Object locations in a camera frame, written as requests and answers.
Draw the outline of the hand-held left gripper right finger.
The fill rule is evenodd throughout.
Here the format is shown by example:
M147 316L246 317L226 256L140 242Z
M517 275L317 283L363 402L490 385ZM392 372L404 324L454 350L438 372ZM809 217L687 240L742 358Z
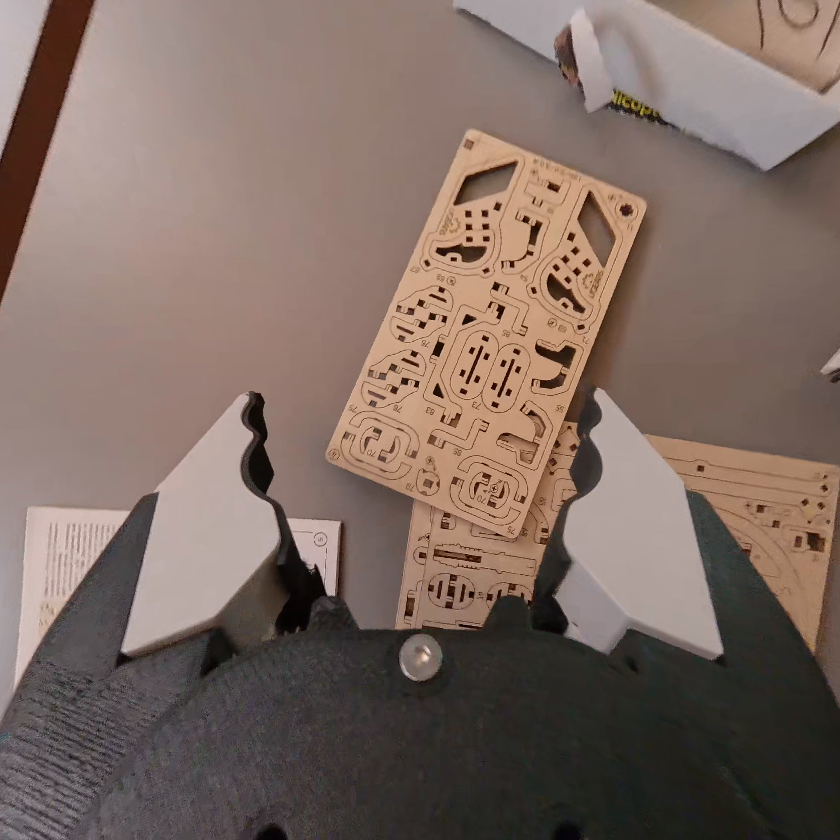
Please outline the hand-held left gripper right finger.
M686 486L601 388L586 397L532 598L535 628L603 654L629 631L715 660L718 621Z

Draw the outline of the stack of large wooden puzzle sheets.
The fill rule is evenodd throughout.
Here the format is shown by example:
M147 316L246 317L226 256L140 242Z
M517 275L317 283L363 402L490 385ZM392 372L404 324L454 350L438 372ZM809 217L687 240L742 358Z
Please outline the stack of large wooden puzzle sheets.
M741 545L812 653L823 614L838 502L838 467L666 437L648 441L702 494ZM398 631L481 628L505 596L532 603L554 522L575 487L579 446L565 423L516 539L415 500L406 546Z

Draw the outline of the small wooden puzzle sheet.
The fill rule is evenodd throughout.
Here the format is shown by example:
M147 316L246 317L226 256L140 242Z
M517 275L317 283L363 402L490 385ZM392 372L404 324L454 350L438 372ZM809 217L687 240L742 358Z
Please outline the small wooden puzzle sheet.
M646 210L468 130L327 460L515 539Z

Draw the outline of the pale wooden sheet with curved lines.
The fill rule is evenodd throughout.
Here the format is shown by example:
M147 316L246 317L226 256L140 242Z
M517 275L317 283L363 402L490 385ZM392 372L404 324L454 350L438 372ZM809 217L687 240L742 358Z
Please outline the pale wooden sheet with curved lines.
M838 1L654 4L814 91L826 93L838 82Z

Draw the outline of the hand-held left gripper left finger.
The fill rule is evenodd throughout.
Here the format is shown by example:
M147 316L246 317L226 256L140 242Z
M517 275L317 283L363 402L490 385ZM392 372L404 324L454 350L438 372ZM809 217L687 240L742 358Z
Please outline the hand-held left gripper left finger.
M237 396L157 487L125 654L212 631L241 654L308 628L327 590L268 493L264 410L261 394Z

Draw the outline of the grey desk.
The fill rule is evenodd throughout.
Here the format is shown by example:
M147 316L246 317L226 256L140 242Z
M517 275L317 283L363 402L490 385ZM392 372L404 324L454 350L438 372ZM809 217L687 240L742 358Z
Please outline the grey desk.
M1 2L1 154L27 119L29 82L51 1Z
M343 523L393 627L411 500L327 443L470 128L641 196L582 385L649 434L838 464L838 133L761 173L588 114L451 2L55 2L3 161L39 178L2 268L2 706L25 513L130 509L236 395L274 498ZM31 113L23 115L25 105Z

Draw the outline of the white open cardboard box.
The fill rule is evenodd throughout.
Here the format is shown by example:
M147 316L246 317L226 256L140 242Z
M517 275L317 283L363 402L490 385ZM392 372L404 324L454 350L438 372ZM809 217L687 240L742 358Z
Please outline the white open cardboard box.
M814 91L655 2L453 6L566 65L588 112L612 96L765 172L838 126L838 82Z

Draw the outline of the open instruction booklet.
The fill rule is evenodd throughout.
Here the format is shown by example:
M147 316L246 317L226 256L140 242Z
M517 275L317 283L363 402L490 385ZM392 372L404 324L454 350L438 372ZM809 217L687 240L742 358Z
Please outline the open instruction booklet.
M16 684L50 625L128 515L108 509L27 509ZM301 557L318 568L328 595L336 595L341 522L291 518L289 524Z

